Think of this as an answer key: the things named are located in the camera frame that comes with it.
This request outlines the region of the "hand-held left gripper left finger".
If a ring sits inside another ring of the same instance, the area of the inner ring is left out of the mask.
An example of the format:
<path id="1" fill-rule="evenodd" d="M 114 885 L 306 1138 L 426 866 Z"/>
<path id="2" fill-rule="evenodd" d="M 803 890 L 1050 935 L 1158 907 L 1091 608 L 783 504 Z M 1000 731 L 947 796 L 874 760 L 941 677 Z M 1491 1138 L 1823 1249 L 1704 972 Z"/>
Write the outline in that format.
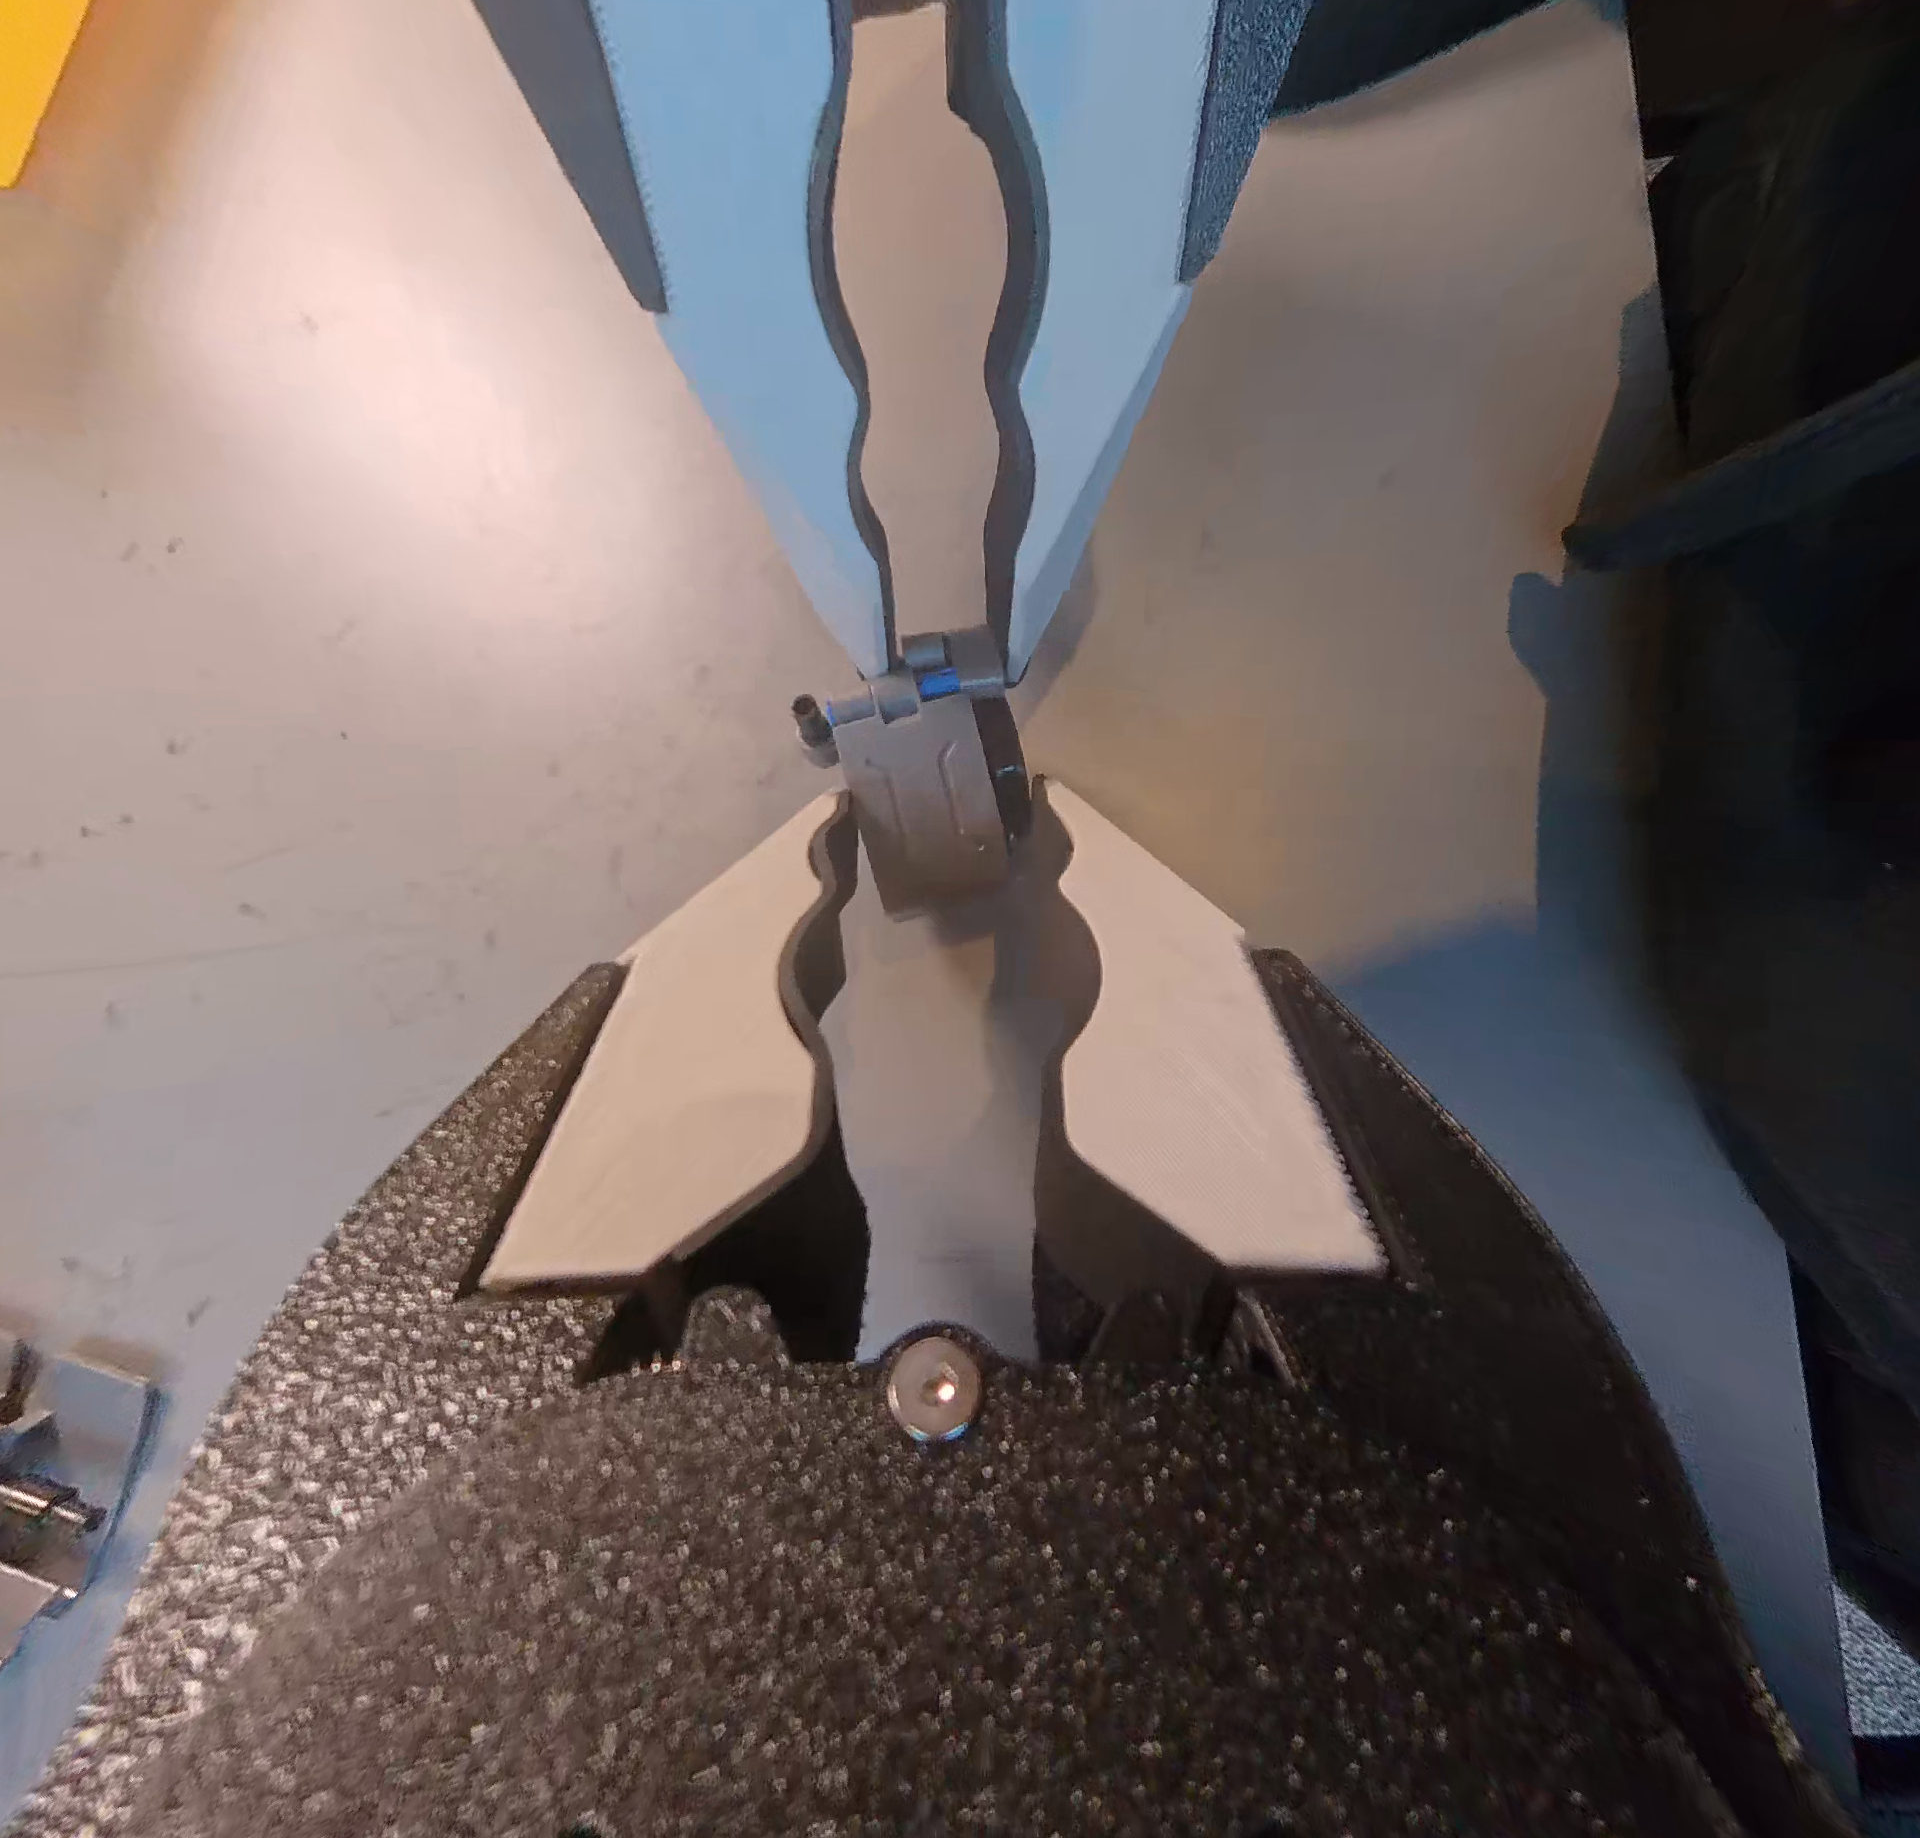
<path id="1" fill-rule="evenodd" d="M 854 893 L 850 804 L 818 795 L 629 947 L 482 1257 L 482 1294 L 607 1291 L 698 1251 L 817 1160 Z"/>

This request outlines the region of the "person in black hoodie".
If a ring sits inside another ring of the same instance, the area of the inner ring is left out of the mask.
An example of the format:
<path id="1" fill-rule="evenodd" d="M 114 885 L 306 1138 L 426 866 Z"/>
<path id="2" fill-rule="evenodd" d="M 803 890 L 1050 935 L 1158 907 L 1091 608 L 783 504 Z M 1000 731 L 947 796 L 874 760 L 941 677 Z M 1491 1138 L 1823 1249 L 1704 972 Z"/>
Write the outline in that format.
<path id="1" fill-rule="evenodd" d="M 1624 0 L 1676 470 L 1650 961 L 1779 1231 L 1856 1724 L 1916 1738 L 1916 0 Z"/>

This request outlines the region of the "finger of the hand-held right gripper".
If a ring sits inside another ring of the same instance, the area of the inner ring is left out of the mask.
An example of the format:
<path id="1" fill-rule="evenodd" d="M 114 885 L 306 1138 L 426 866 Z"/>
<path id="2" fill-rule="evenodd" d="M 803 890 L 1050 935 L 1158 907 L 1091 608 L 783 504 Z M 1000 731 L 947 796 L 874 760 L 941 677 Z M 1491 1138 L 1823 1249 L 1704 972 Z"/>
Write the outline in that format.
<path id="1" fill-rule="evenodd" d="M 833 192 L 854 0 L 590 0 L 647 231 L 660 335 L 860 673 L 895 664 L 862 453 L 865 361 Z"/>
<path id="2" fill-rule="evenodd" d="M 947 98 L 985 146 L 1005 277 L 984 357 L 998 456 L 987 631 L 1023 677 L 1186 316 L 1220 0 L 947 0 Z"/>

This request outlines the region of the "yellow plastic bin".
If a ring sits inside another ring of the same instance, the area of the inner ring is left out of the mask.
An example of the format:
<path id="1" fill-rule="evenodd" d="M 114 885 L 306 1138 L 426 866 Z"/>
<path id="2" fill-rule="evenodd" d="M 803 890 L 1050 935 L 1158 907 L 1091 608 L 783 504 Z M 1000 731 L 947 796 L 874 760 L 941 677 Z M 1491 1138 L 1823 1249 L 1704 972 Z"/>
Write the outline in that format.
<path id="1" fill-rule="evenodd" d="M 2 189 L 31 158 L 95 0 L 2 0 Z"/>

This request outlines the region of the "grey toy eye module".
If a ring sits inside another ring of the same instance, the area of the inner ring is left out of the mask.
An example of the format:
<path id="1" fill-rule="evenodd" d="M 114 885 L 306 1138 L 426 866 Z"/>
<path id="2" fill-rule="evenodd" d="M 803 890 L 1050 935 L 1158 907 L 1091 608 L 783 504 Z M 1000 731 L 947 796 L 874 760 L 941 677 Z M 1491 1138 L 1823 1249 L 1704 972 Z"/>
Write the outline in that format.
<path id="1" fill-rule="evenodd" d="M 891 915 L 1005 881 L 1034 795 L 985 625 L 914 634 L 899 669 L 837 699 L 802 693 L 790 718 L 807 756 L 841 771 Z"/>

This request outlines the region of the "grey desk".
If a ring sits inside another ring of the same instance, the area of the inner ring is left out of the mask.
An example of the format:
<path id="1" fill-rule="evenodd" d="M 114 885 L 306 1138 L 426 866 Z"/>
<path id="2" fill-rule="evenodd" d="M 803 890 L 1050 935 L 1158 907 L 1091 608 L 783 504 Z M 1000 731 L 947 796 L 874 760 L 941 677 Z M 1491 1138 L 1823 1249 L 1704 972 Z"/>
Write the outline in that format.
<path id="1" fill-rule="evenodd" d="M 1624 0 L 1269 133 L 1023 728 L 1301 953 L 1616 1314 L 1849 1759 L 1785 1254 L 1644 987 L 1667 449 Z M 841 678 L 468 0 L 99 0 L 5 195 L 5 1320 L 161 1370 L 5 1812 L 306 1256 L 821 789 Z"/>

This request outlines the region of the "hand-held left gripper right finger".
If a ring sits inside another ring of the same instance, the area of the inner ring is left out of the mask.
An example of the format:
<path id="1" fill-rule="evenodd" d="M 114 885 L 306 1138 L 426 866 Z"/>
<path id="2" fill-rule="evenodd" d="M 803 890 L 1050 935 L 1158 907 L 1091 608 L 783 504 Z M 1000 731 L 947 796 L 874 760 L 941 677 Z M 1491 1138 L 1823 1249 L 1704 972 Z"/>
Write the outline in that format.
<path id="1" fill-rule="evenodd" d="M 1095 964 L 1044 1113 L 1047 1254 L 1079 1283 L 1388 1274 L 1242 927 L 1062 779 L 1044 816 Z"/>

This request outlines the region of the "grey toy plate assembly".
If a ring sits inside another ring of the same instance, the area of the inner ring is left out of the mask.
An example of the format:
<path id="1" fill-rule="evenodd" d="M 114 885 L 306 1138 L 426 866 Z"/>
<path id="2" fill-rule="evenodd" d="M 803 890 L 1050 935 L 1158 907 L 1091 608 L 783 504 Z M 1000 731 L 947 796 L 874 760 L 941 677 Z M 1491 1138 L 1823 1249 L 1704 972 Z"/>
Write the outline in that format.
<path id="1" fill-rule="evenodd" d="M 92 1585 L 151 1453 L 152 1382 L 2 1335 L 2 1661 Z"/>

